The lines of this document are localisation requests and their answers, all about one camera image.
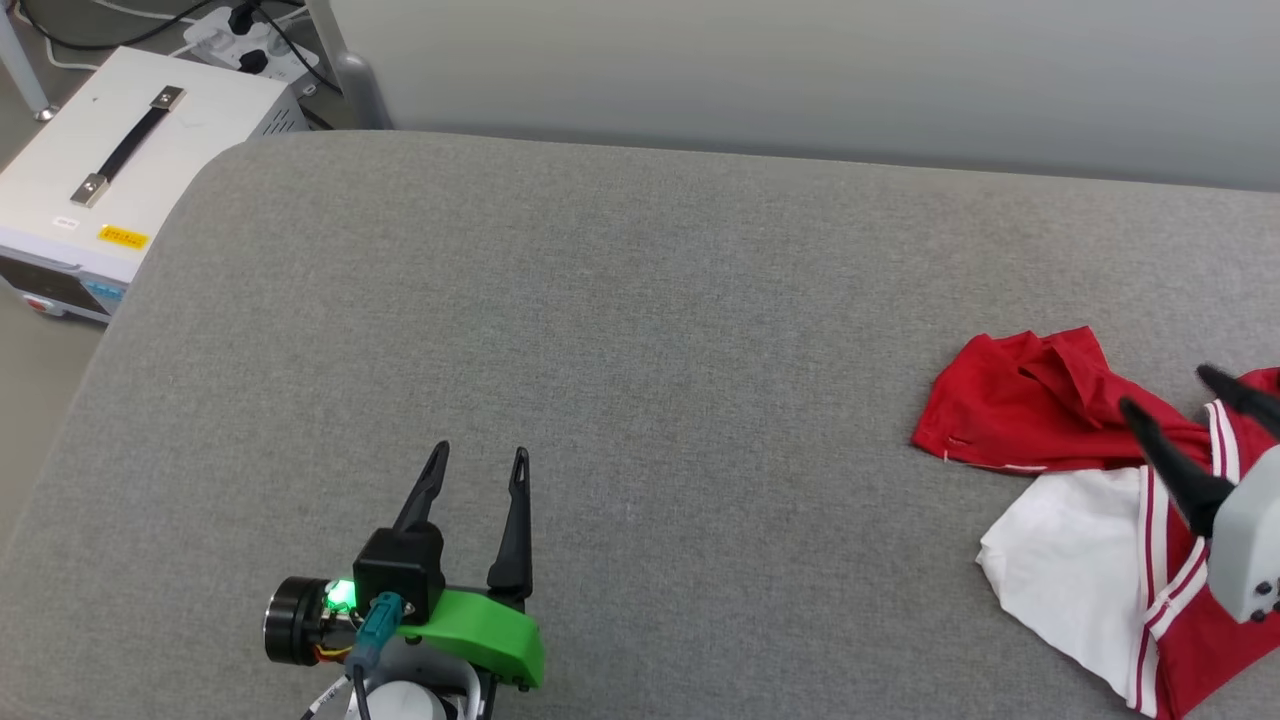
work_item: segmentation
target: metal table leg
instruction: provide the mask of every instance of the metal table leg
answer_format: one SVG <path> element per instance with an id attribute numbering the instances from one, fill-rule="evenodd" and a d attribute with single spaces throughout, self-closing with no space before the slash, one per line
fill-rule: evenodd
<path id="1" fill-rule="evenodd" d="M 22 42 L 18 41 L 18 35 L 13 31 L 13 22 L 4 13 L 0 13 L 0 61 L 4 63 L 13 81 L 18 85 L 18 92 L 22 94 L 22 99 L 31 108 L 36 119 L 40 122 L 50 120 L 58 111 L 58 106 L 49 102 L 45 90 L 40 87 L 36 70 L 32 69 L 31 60 L 27 59 L 27 53 L 23 51 Z"/>

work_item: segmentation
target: power strip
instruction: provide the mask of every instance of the power strip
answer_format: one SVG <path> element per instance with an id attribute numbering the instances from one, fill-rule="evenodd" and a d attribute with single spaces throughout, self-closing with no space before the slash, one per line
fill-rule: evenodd
<path id="1" fill-rule="evenodd" d="M 191 54 L 210 65 L 239 70 L 244 55 L 261 50 L 266 55 L 266 65 L 253 74 L 283 81 L 300 95 L 315 94 L 315 77 L 271 26 L 256 22 L 247 33 L 236 35 L 230 28 L 230 8 L 214 8 L 198 22 L 187 26 L 182 36 L 192 45 Z M 297 44 L 294 46 L 316 72 L 324 74 L 315 53 Z"/>

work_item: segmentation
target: floor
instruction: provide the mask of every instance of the floor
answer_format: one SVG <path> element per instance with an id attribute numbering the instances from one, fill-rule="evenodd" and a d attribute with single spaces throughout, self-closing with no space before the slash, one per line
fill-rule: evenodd
<path id="1" fill-rule="evenodd" d="M 159 22 L 124 15 L 88 0 L 27 1 L 36 8 L 36 17 L 56 35 L 86 45 L 115 42 L 145 32 Z M 174 13 L 192 3 L 116 0 L 116 4 Z M 288 8 L 282 5 L 280 12 Z M 45 94 L 54 102 L 65 101 L 88 73 L 51 67 L 45 59 L 40 36 L 20 22 L 14 22 L 14 28 L 40 76 Z M 180 28 L 166 31 L 137 47 L 169 53 L 184 45 L 180 32 Z M 294 40 L 319 50 L 319 42 L 308 26 L 301 27 Z M 60 61 L 92 64 L 101 63 L 108 55 L 68 50 L 55 50 L 55 54 Z M 305 105 L 334 127 L 353 127 L 353 118 L 346 104 L 328 90 L 321 88 Z M 40 128 L 9 74 L 0 68 L 0 167 L 6 165 Z M 0 548 L 8 544 L 14 524 L 31 496 L 40 468 L 102 332 L 104 327 L 96 323 L 38 315 L 13 293 L 0 292 Z"/>

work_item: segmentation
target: gray cushioned table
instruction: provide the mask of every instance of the gray cushioned table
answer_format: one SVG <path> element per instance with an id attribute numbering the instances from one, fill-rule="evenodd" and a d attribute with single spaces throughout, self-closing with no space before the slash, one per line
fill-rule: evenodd
<path id="1" fill-rule="evenodd" d="M 347 571 L 433 443 L 451 582 L 532 459 L 545 688 L 499 717 L 1128 717 L 1004 615 L 1028 480 L 908 446 L 980 332 L 1091 324 L 1192 410 L 1280 359 L 1280 197 L 442 135 L 196 179 L 0 569 L 0 716 L 297 717 L 287 575 Z M 1280 660 L 1194 717 L 1267 717 Z"/>

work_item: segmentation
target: white fabric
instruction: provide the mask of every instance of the white fabric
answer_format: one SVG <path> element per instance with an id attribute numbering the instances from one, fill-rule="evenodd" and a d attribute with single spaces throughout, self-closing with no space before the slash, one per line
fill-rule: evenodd
<path id="1" fill-rule="evenodd" d="M 1000 606 L 1134 707 L 1146 468 L 1041 475 L 982 538 Z M 1138 708 L 1155 717 L 1155 703 Z"/>

